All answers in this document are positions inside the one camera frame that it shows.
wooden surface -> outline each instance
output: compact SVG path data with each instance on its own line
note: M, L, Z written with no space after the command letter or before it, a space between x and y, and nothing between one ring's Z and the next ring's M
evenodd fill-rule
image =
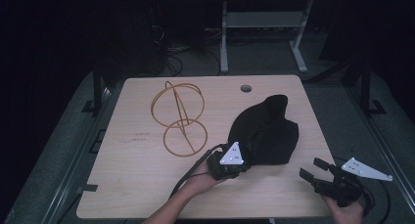
M205 98L199 119L207 129L207 145L192 157L176 157L164 147L165 127L151 116L151 103L172 84L197 85ZM242 85L252 91L244 93ZM189 117L202 107L201 98L190 89L178 89ZM161 97L155 106L160 120L179 118L172 93ZM225 143L234 119L246 108L266 97L288 97L286 118L299 125L300 137L286 165L254 166L236 179L222 183L202 194L185 207L182 218L268 218L329 215L311 185L299 177L304 168L318 178L330 180L329 172L312 165L315 157L333 163L330 151L306 97L294 75L215 76L128 79L121 91L113 117L98 153L88 184L96 192L84 192L77 209L81 218L146 218L168 199L177 181L209 148ZM196 124L187 129L195 145L204 141ZM174 150L189 147L177 129L169 130L167 143Z

wire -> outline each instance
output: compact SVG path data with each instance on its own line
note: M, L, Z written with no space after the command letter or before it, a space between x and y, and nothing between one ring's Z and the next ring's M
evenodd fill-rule
M207 150L207 152L204 153L204 155L199 158L195 164L193 164L193 166L189 169L189 171L187 171L182 178L180 178L180 180L177 182L176 186L174 187L173 191L170 194L169 199L174 196L174 194L176 194L176 192L180 189L180 187L182 186L182 184L189 179L192 176L192 173L202 164L202 162L204 162L208 156L210 156L210 154L213 153L213 151L215 151L218 148L222 148L226 146L225 144L219 144L217 146L214 146L213 148Z
M75 200L69 205L69 207L67 208L67 210L65 210L64 214L62 214L61 218L59 218L58 220L58 224L61 223L64 218L67 216L67 214L69 213L70 209L75 205L75 203L79 200L79 198L81 197L81 194L78 194L75 198Z
M387 205L387 211L386 211L384 217L379 222L381 224L381 223L385 223L386 222L386 220L388 219L388 217L389 217L389 215L391 213L391 194L389 193L389 191L388 191L387 187L385 186L385 183L384 182L379 181L379 183L381 184L382 188L385 191L385 194L387 195L387 204L388 204Z
M158 40L162 41L162 39L164 38L164 30L162 29L162 27L159 25L152 25L152 28L157 28L161 31L161 37Z
M371 205L369 206L370 209L374 208L376 205L375 196L373 196L373 193L365 186L362 186L364 189L364 192L367 196L369 196L369 199L371 201Z
M176 67L168 59L173 59L173 60L176 60L177 62L179 62L180 69L176 70ZM183 70L183 62L181 60L179 60L176 57L167 56L167 59L165 59L164 63L167 65L167 67L169 67L171 76L182 75L181 72Z
M213 54L213 52L211 52L211 51L207 51L207 50L205 50L205 52L207 53L207 54L210 54L210 55L212 55L213 57L214 57L214 59L216 60L216 62L217 62L217 66L218 66L218 71L217 71L217 74L216 75L220 75L220 72L221 72L221 69L220 69L220 60Z
M333 157L334 159L337 159L337 160L341 160L341 161L343 161L343 162L347 162L348 161L348 159L345 159L345 158L341 158L341 157Z
M167 48L167 51L168 52L175 53L175 52L186 51L186 50L189 50L189 49L191 49L190 46L181 46L181 47L170 47L170 48Z
M254 44L254 36L248 34L246 31L241 30L241 33L238 36L230 36L227 40L227 44L229 46L247 46Z
M205 39L205 45L214 45L216 44L217 41L220 40L221 35L222 35L222 29L220 28L215 28L213 29L214 31L217 31L216 34L209 36Z

black fabric cover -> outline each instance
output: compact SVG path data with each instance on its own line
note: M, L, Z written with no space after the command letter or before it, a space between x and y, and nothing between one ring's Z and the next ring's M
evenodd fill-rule
M287 96L273 95L235 119L228 144L239 142L244 164L276 165L290 161L299 140L299 127L285 118L287 104Z

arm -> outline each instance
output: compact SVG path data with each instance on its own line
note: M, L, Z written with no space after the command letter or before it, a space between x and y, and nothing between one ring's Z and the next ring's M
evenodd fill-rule
M204 161L194 172L201 174L208 172L208 164ZM214 180L209 174L189 178L174 196L172 196L159 210L153 213L144 224L174 223L186 204L195 196L207 192L215 185L224 182Z
M347 207L338 207L335 200L321 196L332 212L335 224L360 224L363 219L363 207L359 201Z

hand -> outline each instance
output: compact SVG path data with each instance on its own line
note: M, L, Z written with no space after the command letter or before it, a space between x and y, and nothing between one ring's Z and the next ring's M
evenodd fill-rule
M211 177L208 172L208 164L205 160L194 172L193 177L187 179L186 183L180 190L187 190L193 197L202 193L207 192L212 187L216 186L219 183L224 182L225 180L216 181Z
M335 200L321 196L332 212L336 224L360 224L363 219L363 206L359 201L346 207L339 207Z

